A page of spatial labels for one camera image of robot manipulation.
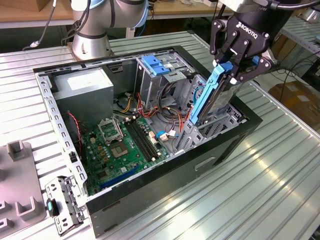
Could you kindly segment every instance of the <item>yellow wire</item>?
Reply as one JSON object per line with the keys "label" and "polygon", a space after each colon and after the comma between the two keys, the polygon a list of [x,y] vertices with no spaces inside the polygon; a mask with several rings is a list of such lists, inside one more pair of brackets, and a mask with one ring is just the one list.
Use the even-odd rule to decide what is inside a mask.
{"label": "yellow wire", "polygon": [[131,103],[131,98],[129,98],[128,105],[126,106],[125,110],[121,111],[122,113],[126,113],[126,112],[129,111],[129,109],[130,109],[130,103]]}

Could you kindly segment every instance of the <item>robotiq logo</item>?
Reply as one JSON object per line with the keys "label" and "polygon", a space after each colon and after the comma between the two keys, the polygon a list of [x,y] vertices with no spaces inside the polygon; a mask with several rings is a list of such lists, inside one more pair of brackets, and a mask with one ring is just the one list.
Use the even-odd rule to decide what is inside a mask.
{"label": "robotiq logo", "polygon": [[258,34],[256,34],[254,31],[252,31],[250,28],[248,28],[246,25],[244,25],[242,22],[239,22],[236,26],[236,28],[238,29],[243,29],[244,31],[246,31],[249,35],[251,35],[252,37],[254,37],[254,39],[258,38]]}

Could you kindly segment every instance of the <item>metal case frame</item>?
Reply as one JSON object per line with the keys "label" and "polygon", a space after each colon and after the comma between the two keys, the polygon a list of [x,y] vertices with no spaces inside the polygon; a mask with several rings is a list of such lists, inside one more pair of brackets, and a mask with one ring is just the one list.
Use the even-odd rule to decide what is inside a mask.
{"label": "metal case frame", "polygon": [[[177,52],[189,65],[195,68],[200,75],[205,79],[209,78],[211,73],[181,46],[166,47],[121,56],[118,55],[34,69],[34,73],[37,78],[39,78],[38,84],[44,96],[44,102],[46,103],[51,122],[54,122],[53,127],[57,133],[60,133],[59,141],[62,143],[65,142],[66,144],[66,147],[63,149],[63,153],[65,153],[66,156],[68,156],[67,154],[69,154],[70,151],[75,152],[75,148],[69,134],[62,134],[63,131],[66,133],[68,133],[68,131],[65,129],[62,118],[59,118],[59,111],[57,111],[57,109],[55,112],[51,111],[51,106],[54,106],[54,108],[57,106],[55,105],[54,99],[50,97],[50,91],[48,92],[46,82],[42,82],[42,80],[45,80],[46,76],[55,72],[67,73],[68,71],[80,70],[88,67],[98,67],[105,65],[106,62],[110,61],[117,62],[121,59],[128,60],[137,57],[140,54],[167,51]],[[238,97],[235,96],[232,99],[231,105],[245,115],[248,121],[241,123],[239,126],[224,134],[219,134],[217,137],[206,141],[194,149],[176,154],[174,160],[157,165],[144,174],[137,174],[137,176],[121,182],[113,188],[105,189],[93,197],[88,197],[83,204],[85,204],[90,216],[95,236],[101,236],[113,227],[174,192],[176,189],[183,187],[196,179],[201,174],[227,158],[240,142],[247,135],[252,133],[262,122],[262,119],[239,100]],[[87,179],[81,162],[79,160],[74,162],[70,160],[67,161],[66,164],[72,172],[77,173],[74,177],[81,189],[81,186]]]}

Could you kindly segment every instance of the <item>green circuit board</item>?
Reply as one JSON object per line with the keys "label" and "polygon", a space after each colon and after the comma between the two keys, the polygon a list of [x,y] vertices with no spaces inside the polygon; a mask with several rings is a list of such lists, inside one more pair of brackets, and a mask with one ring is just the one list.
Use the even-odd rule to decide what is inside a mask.
{"label": "green circuit board", "polygon": [[[141,128],[143,127],[145,132],[152,131],[144,118],[138,118],[136,123]],[[128,178],[169,157],[167,149],[158,142],[157,147],[153,146],[160,155],[154,161],[147,161],[126,129],[125,124],[119,122],[119,126],[123,134],[123,140],[114,141],[108,145],[98,126],[93,131],[82,135],[87,159],[86,164],[84,164],[88,177],[86,187],[90,196],[100,192],[101,186],[105,183],[117,180],[117,178]],[[117,133],[113,124],[105,125],[102,131],[105,137],[110,137]],[[146,135],[146,138],[151,142],[149,135]]]}

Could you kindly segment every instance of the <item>motherboard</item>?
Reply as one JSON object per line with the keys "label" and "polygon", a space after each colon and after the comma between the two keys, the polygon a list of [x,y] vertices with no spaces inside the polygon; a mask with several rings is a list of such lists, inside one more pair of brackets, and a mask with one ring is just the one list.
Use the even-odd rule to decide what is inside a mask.
{"label": "motherboard", "polygon": [[89,196],[169,158],[165,146],[143,117],[102,121],[82,135]]}

